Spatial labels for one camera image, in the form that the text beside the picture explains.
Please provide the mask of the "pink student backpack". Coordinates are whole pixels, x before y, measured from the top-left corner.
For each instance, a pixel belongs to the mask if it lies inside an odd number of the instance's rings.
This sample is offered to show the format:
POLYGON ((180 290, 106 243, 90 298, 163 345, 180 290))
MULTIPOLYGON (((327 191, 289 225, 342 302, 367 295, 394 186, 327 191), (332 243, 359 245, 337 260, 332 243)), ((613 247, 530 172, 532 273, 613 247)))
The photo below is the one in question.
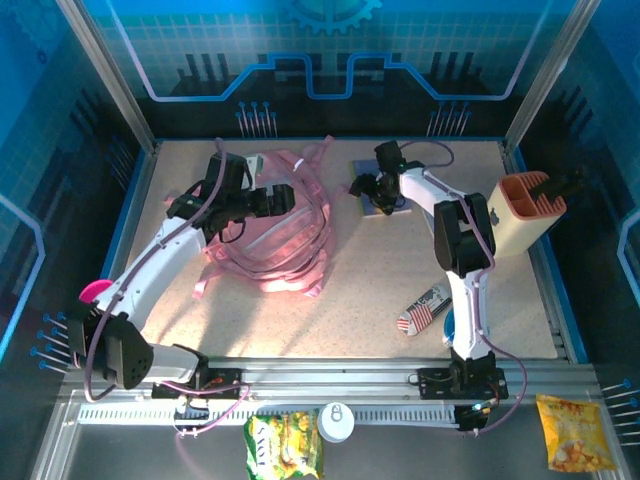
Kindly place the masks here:
POLYGON ((277 217, 247 218, 231 223, 211 240, 193 296, 203 296, 210 280, 232 273, 253 281, 262 291, 301 292, 317 296, 324 286, 334 247, 330 195, 319 170, 331 136, 308 144, 300 153, 272 150, 251 155, 253 184, 275 191, 278 184, 293 188, 295 205, 277 217))

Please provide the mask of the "green snack bag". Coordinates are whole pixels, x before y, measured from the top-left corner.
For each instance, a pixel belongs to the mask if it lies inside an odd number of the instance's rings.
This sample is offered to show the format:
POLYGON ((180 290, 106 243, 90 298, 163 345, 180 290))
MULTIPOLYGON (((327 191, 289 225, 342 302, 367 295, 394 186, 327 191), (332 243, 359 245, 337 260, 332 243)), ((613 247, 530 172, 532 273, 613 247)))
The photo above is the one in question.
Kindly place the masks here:
POLYGON ((324 478, 319 410, 253 415, 244 425, 249 480, 324 478))

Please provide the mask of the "yellow snack bag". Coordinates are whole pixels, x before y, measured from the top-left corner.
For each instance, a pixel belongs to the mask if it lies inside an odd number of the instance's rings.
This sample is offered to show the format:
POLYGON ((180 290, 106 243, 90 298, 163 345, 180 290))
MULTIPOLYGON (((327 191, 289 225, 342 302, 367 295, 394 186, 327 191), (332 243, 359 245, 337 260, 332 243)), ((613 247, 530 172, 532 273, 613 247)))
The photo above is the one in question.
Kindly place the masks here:
POLYGON ((596 403, 539 394, 536 406, 550 470, 586 473, 616 469, 596 403))

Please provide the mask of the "beige orange pen holder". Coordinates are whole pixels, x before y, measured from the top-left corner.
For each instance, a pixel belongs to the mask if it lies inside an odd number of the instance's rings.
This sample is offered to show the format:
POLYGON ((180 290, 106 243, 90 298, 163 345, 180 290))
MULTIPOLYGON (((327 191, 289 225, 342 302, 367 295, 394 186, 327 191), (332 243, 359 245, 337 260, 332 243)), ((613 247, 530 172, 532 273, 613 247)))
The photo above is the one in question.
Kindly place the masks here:
POLYGON ((562 196, 550 201, 532 191, 549 179, 546 173, 510 174, 496 183, 488 200, 496 258, 525 253, 567 211, 562 196))

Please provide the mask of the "pink plastic goblet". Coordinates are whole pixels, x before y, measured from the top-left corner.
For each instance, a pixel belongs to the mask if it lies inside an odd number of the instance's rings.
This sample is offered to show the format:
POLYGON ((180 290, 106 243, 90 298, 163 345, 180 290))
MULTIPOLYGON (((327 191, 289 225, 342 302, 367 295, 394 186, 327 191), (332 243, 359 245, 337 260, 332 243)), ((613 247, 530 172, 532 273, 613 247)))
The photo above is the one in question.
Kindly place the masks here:
POLYGON ((98 279, 88 284, 79 294, 79 300, 91 304, 102 292, 107 290, 113 282, 109 279, 98 279))

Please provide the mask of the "aluminium frame post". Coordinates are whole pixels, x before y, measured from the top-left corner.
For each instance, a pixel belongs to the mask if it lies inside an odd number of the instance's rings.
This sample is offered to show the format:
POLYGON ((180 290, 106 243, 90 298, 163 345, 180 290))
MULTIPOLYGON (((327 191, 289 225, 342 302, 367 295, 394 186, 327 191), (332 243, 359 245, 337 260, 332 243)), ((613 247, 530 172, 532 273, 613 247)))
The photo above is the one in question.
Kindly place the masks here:
POLYGON ((129 85, 81 0, 55 0, 141 148, 156 151, 157 140, 129 85))
POLYGON ((504 151, 514 153, 563 72, 602 0, 576 0, 506 132, 504 151))

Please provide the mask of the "aluminium front rail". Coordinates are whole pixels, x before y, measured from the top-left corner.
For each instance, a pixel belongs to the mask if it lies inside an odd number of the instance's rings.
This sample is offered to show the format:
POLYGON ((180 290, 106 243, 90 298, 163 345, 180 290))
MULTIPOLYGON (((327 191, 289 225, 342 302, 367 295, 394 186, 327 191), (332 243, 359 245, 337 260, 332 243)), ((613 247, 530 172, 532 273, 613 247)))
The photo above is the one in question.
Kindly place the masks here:
MULTIPOLYGON (((239 368, 242 379, 260 401, 346 398, 373 402, 414 401, 418 389, 411 385, 421 368, 446 368, 446 359, 294 359, 214 358, 213 367, 239 368)), ((600 387, 594 367, 559 359, 525 360, 521 369, 514 361, 500 360, 511 401, 520 394, 531 402, 538 394, 566 399, 599 399, 600 387)))

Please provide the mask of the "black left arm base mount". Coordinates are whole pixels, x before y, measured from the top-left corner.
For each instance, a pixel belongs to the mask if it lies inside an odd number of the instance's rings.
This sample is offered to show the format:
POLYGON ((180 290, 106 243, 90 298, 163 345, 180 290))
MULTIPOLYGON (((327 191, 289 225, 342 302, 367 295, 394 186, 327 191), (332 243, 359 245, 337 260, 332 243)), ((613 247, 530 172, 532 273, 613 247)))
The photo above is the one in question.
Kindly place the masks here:
POLYGON ((238 399, 243 371, 239 368, 204 368, 185 384, 163 381, 152 387, 152 399, 238 399))

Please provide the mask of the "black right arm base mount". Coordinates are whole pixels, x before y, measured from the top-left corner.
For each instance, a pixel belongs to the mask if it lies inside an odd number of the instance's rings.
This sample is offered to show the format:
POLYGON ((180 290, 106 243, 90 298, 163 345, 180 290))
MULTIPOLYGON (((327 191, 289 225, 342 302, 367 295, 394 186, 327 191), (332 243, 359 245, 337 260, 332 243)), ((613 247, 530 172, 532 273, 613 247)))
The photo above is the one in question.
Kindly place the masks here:
POLYGON ((495 369, 471 386, 458 389, 448 368, 421 368, 411 384, 419 389, 422 400, 499 400, 508 399, 509 392, 502 369, 495 369))

